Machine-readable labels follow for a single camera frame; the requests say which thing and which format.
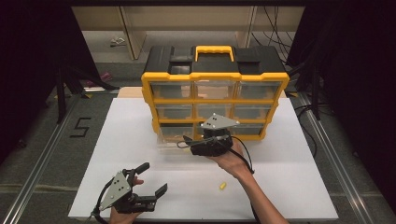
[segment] white tabletop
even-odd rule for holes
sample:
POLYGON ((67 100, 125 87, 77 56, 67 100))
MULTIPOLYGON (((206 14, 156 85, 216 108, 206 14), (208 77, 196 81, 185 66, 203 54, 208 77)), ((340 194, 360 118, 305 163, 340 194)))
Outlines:
MULTIPOLYGON (((213 161, 190 153, 166 154, 157 148, 148 105, 141 98, 116 98, 108 111, 87 171, 70 210, 72 218, 88 217, 108 180, 122 169, 149 162, 135 186, 139 196, 153 195, 163 184, 168 191, 155 211, 141 220, 253 220, 240 184, 213 161), (224 190, 219 189, 227 183, 224 190)), ((290 100, 279 106, 262 141, 246 141, 255 178, 288 220, 333 220, 338 216, 318 172, 290 100)), ((109 217, 109 209, 101 213, 109 217)))

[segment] black wire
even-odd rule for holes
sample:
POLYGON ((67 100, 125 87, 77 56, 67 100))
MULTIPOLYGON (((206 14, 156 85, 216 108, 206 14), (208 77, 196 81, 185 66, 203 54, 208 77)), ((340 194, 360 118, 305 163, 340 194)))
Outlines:
POLYGON ((236 136, 231 136, 231 138, 234 138, 234 139, 238 140, 238 141, 242 144, 242 146, 244 147, 244 149, 245 149, 245 151, 246 151, 246 153, 247 153, 248 161, 250 162, 250 170, 252 171, 252 170, 253 170, 253 163, 251 162, 251 158, 250 158, 250 154, 248 153, 248 148, 247 148, 247 146, 245 146, 244 142, 242 142, 242 140, 239 139, 238 137, 236 137, 236 136))
POLYGON ((288 53, 288 51, 286 50, 286 47, 284 46, 284 44, 283 44, 283 42, 282 42, 282 39, 279 37, 279 34, 277 33, 277 25, 276 25, 276 23, 277 23, 277 13, 278 13, 278 11, 279 11, 279 7, 274 7, 274 10, 275 10, 275 21, 274 21, 274 23, 272 23, 272 20, 271 20, 269 14, 268 14, 268 12, 267 12, 266 7, 263 7, 263 8, 264 8, 265 14, 266 14, 266 16, 267 16, 267 18, 268 18, 268 21, 271 23, 271 27, 273 28, 273 32, 271 33, 271 38, 270 38, 270 41, 269 41, 268 45, 271 43, 272 36, 273 36, 273 34, 275 33, 275 34, 276 34, 276 37, 277 37, 279 49, 280 49, 280 51, 281 51, 283 57, 284 57, 285 59, 287 59, 286 56, 285 56, 285 53, 283 52, 283 49, 282 49, 281 45, 283 45, 283 48, 285 49, 286 53, 288 53))
POLYGON ((257 214, 256 214, 256 210, 254 210, 253 204, 250 203, 250 207, 251 207, 251 211, 253 212, 253 216, 254 216, 254 218, 256 219, 256 222, 259 223, 259 224, 261 224, 261 223, 260 223, 260 220, 259 220, 259 217, 258 217, 257 214))
POLYGON ((300 114, 297 116, 297 120, 298 120, 298 122, 300 123, 301 127, 303 128, 303 130, 306 132, 306 134, 308 134, 308 136, 309 136, 309 137, 312 139, 312 141, 314 142, 314 152, 312 153, 312 157, 315 158, 315 157, 317 156, 317 152, 318 152, 318 144, 317 144, 317 142, 315 141, 314 136, 312 136, 311 133, 310 133, 310 132, 305 128, 305 126, 301 123, 301 115, 302 115, 303 113, 305 113, 306 111, 310 110, 310 109, 311 109, 310 106, 304 108, 304 109, 300 112, 300 114))
MULTIPOLYGON (((318 103, 318 105, 329 105, 329 103, 318 103)), ((301 109, 301 108, 312 107, 312 106, 313 105, 301 105, 301 106, 295 107, 294 110, 298 110, 298 109, 301 109)))
POLYGON ((262 46, 262 43, 260 43, 260 41, 256 38, 256 36, 253 34, 253 32, 251 33, 251 35, 253 36, 253 38, 256 40, 257 44, 259 44, 260 46, 262 46))
POLYGON ((108 187, 110 187, 111 183, 113 182, 113 179, 114 177, 111 178, 111 180, 105 184, 105 187, 102 189, 102 192, 99 195, 96 206, 93 208, 93 211, 91 212, 91 217, 95 217, 95 219, 102 224, 108 224, 108 223, 100 216, 100 209, 99 209, 100 202, 102 201, 103 195, 105 194, 106 190, 108 189, 108 187))
POLYGON ((286 32, 286 35, 288 35, 288 37, 290 38, 291 42, 293 42, 293 38, 291 38, 291 36, 289 35, 289 32, 286 32))
POLYGON ((322 114, 324 114, 324 115, 327 115, 327 116, 335 117, 335 115, 334 115, 333 112, 327 113, 327 112, 324 112, 324 111, 322 111, 322 110, 319 110, 319 112, 322 113, 322 114))
POLYGON ((191 143, 191 142, 194 142, 194 141, 179 141, 179 142, 176 143, 176 146, 177 146, 178 148, 187 148, 187 147, 192 147, 192 146, 196 146, 196 145, 201 145, 201 144, 203 144, 203 143, 208 143, 208 142, 211 142, 211 141, 217 141, 217 139, 215 139, 215 137, 210 137, 210 138, 206 138, 206 139, 204 139, 204 140, 202 140, 202 141, 199 141, 199 142, 197 141, 196 143, 191 144, 191 145, 188 145, 187 143, 191 143), (179 145, 180 143, 185 143, 186 146, 181 147, 181 146, 179 145))
POLYGON ((249 164, 248 161, 247 161, 241 154, 239 154, 238 152, 236 152, 235 150, 233 150, 233 149, 230 148, 230 147, 224 146, 221 142, 218 142, 218 143, 219 143, 221 146, 227 148, 227 150, 229 150, 231 153, 233 153, 236 157, 238 157, 239 159, 241 159, 241 160, 245 163, 245 165, 247 166, 247 168, 249 169, 249 171, 250 171, 252 174, 254 174, 254 170, 253 170, 253 168, 252 168, 252 165, 249 164))
POLYGON ((304 56, 305 52, 311 47, 312 44, 315 43, 315 41, 316 41, 316 39, 312 39, 312 40, 303 48, 303 50, 301 50, 300 55, 299 55, 299 58, 298 58, 299 63, 302 62, 303 56, 304 56))
POLYGON ((83 223, 87 223, 87 222, 91 221, 91 217, 92 217, 92 215, 90 215, 89 217, 87 217, 87 219, 85 219, 85 221, 84 221, 83 223))
MULTIPOLYGON (((271 39, 271 37, 270 36, 268 36, 265 32, 262 32, 264 35, 265 35, 265 37, 267 37, 268 39, 271 39)), ((276 40, 274 40, 274 39, 271 39, 271 41, 272 42, 274 42, 274 43, 277 43, 277 44, 281 44, 281 45, 283 45, 284 47, 288 47, 288 48, 291 48, 291 46, 290 45, 287 45, 287 44, 283 44, 283 43, 280 43, 280 42, 277 42, 276 40)))

